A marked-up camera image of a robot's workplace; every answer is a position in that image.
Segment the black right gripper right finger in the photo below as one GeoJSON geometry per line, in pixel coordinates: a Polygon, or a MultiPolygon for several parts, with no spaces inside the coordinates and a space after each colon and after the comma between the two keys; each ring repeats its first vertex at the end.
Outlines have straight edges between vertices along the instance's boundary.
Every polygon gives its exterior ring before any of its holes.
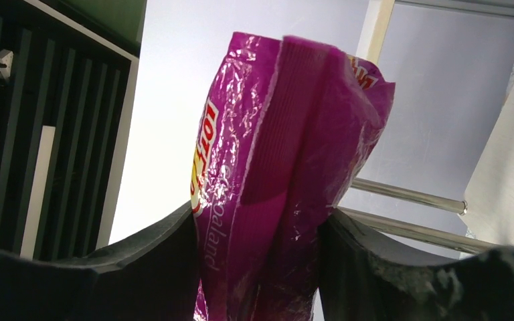
{"type": "Polygon", "coordinates": [[[338,210],[319,239],[326,320],[514,320],[514,247],[454,260],[338,210]]]}

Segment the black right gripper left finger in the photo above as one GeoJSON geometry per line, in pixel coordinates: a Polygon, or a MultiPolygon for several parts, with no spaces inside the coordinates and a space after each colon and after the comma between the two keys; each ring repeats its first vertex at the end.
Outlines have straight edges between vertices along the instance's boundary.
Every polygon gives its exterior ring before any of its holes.
{"type": "Polygon", "coordinates": [[[186,203],[84,257],[42,262],[0,250],[0,320],[192,320],[196,243],[186,203]]]}

